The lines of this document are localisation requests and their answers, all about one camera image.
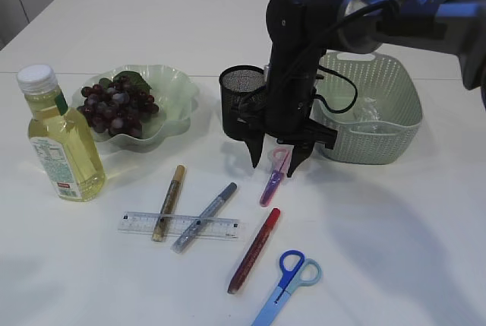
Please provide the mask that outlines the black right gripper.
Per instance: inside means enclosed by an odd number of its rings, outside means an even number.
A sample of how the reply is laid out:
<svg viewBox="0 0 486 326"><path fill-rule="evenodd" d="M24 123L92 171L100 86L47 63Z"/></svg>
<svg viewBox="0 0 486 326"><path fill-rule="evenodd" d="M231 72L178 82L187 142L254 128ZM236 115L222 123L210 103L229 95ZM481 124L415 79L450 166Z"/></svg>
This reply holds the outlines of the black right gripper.
<svg viewBox="0 0 486 326"><path fill-rule="evenodd" d="M257 129L247 131L243 137L254 169L261 158L265 133L284 144L294 145L288 178L310 157L315 143L334 147L337 130L310 118L318 65L323 55L323 52L310 52L295 62L291 55L272 52L264 71L264 87L245 95L238 104L241 118Z"/></svg>

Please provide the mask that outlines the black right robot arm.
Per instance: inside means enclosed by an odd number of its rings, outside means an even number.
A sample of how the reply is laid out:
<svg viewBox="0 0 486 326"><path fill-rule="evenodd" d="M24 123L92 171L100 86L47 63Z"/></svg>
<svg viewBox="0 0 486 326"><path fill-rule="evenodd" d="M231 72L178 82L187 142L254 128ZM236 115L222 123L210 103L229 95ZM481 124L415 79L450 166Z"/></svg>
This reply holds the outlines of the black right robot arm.
<svg viewBox="0 0 486 326"><path fill-rule="evenodd" d="M265 135L293 147L290 170L335 130L310 117L320 59L329 50L368 54L382 44L454 55L467 90L485 87L485 0L270 0L272 48L262 103L244 98L240 135L258 164Z"/></svg>

